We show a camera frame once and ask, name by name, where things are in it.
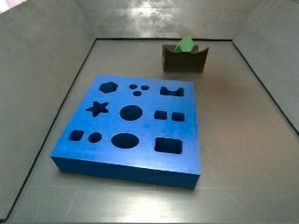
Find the green block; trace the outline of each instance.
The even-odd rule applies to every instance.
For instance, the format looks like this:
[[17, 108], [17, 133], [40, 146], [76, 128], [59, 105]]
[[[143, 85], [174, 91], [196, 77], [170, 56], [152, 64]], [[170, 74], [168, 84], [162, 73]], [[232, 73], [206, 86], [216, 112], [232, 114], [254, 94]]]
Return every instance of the green block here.
[[178, 53], [190, 53], [194, 48], [194, 42], [191, 38], [183, 38], [179, 45], [174, 48]]

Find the rectangular hole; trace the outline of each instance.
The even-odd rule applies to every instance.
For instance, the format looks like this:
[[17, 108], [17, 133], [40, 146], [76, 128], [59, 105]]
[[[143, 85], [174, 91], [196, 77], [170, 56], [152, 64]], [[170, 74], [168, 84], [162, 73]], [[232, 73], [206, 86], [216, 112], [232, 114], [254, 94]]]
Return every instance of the rectangular hole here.
[[172, 120], [176, 122], [184, 122], [184, 113], [172, 113]]
[[183, 141], [180, 139], [172, 139], [166, 137], [158, 137], [155, 139], [155, 151], [182, 154], [183, 153]]
[[159, 120], [166, 120], [167, 119], [167, 112], [162, 110], [156, 110], [154, 112], [154, 118]]
[[69, 133], [69, 140], [71, 141], [79, 141], [81, 139], [84, 135], [84, 131], [83, 130], [73, 130], [71, 133]]

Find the dark brown holder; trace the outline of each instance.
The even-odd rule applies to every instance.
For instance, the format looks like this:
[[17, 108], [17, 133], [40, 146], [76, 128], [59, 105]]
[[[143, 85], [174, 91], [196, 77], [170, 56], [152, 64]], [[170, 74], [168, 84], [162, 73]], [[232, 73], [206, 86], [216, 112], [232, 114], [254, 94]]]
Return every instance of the dark brown holder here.
[[163, 70], [166, 72], [202, 72], [210, 48], [199, 52], [195, 45], [191, 52], [175, 52], [175, 45], [163, 45]]

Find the blue foam block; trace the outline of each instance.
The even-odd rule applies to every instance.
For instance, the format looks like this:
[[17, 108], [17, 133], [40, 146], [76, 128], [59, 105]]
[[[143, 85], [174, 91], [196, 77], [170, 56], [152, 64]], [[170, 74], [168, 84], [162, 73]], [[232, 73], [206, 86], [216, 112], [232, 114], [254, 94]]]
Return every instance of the blue foam block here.
[[199, 151], [192, 83], [99, 75], [51, 158], [61, 172], [194, 188]]

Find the circular hole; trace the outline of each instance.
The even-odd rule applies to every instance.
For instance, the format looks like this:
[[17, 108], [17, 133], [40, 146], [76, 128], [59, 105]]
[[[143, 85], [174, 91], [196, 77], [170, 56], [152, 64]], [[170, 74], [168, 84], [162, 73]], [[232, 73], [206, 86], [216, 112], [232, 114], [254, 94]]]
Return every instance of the circular hole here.
[[143, 110], [136, 105], [130, 105], [120, 109], [119, 114], [127, 121], [134, 121], [143, 115]]
[[139, 139], [132, 134], [121, 133], [112, 137], [111, 142], [120, 149], [131, 149], [138, 146]]
[[130, 85], [131, 89], [136, 89], [136, 84]]
[[147, 90], [150, 87], [148, 86], [142, 86], [142, 89], [143, 90]]
[[134, 96], [139, 96], [139, 95], [142, 95], [142, 92], [140, 91], [135, 91], [134, 92]]
[[100, 139], [101, 139], [101, 135], [97, 132], [92, 133], [88, 136], [88, 141], [93, 144], [97, 143], [100, 141]]

